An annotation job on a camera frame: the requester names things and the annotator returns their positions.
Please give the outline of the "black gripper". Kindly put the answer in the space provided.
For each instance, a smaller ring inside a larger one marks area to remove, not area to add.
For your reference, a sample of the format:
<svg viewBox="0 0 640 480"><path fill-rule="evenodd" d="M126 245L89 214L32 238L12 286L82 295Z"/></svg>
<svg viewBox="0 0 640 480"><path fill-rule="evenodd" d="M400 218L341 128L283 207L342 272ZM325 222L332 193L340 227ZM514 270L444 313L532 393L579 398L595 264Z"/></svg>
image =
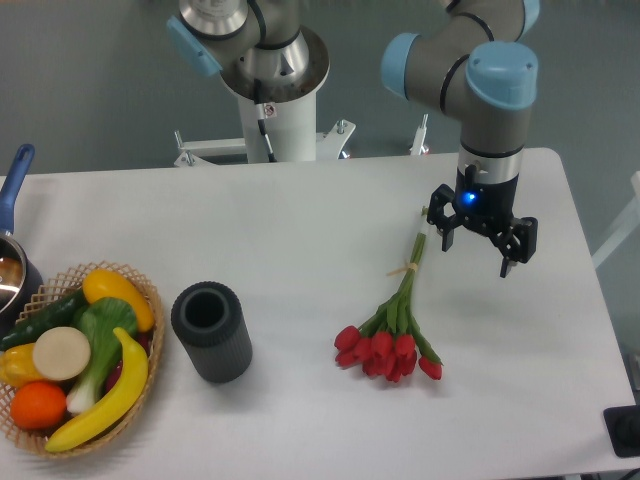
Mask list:
<svg viewBox="0 0 640 480"><path fill-rule="evenodd" d="M464 226L489 235L503 257L501 278L531 259L537 248L538 220L513 214L522 159L522 148L500 156L460 148L455 192L441 184L428 206L427 222L441 236L443 251L453 245L455 229Z"/></svg>

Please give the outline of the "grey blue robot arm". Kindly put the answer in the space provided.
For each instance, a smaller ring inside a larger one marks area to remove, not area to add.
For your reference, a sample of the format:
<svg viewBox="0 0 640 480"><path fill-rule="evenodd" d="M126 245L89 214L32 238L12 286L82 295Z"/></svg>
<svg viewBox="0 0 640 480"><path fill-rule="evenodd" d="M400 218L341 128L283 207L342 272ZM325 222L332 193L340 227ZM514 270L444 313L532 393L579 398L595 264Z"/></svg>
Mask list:
<svg viewBox="0 0 640 480"><path fill-rule="evenodd" d="M403 33L386 47L381 80L395 95L461 125L456 183L430 198L428 222L444 248L464 227L488 238L503 271L528 262L537 221L513 204L538 60L521 37L539 15L535 1L448 1L435 36ZM330 67L321 38L295 1L182 1L166 29L176 51L235 95L252 163L319 158L316 94Z"/></svg>

